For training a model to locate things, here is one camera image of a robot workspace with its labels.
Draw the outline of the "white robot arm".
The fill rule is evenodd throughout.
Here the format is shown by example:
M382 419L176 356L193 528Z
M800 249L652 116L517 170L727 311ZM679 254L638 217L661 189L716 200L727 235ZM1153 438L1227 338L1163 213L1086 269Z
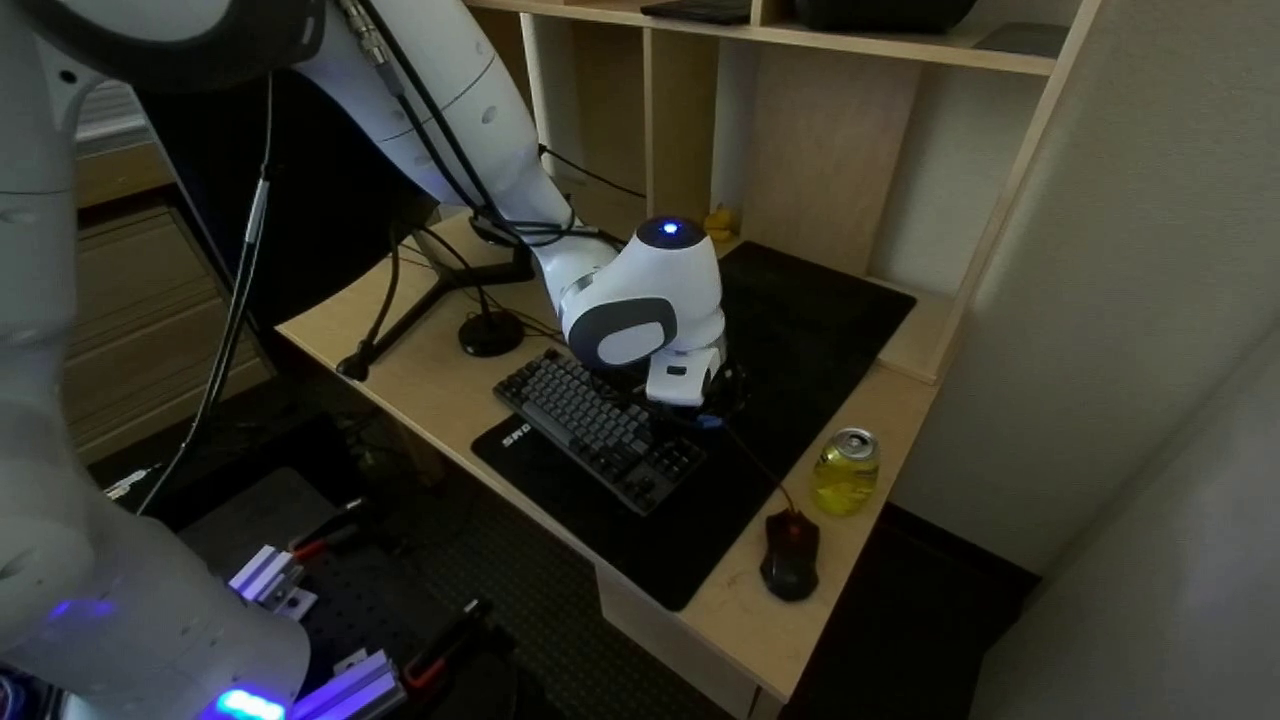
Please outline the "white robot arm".
M463 0L0 0L0 658L89 720L230 720L285 703L307 635L245 602L166 522L85 472L59 404L76 318L72 136L104 77L206 90L305 72L427 195L523 243L580 365L642 365L695 408L724 367L720 269L690 221L589 235Z

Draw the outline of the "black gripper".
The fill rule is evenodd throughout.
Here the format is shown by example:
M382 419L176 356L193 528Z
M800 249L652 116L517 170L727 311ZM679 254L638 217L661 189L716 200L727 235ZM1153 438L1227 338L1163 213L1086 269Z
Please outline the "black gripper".
M736 365L716 367L703 389L703 408L732 413L741 404L741 389L743 389L743 373Z

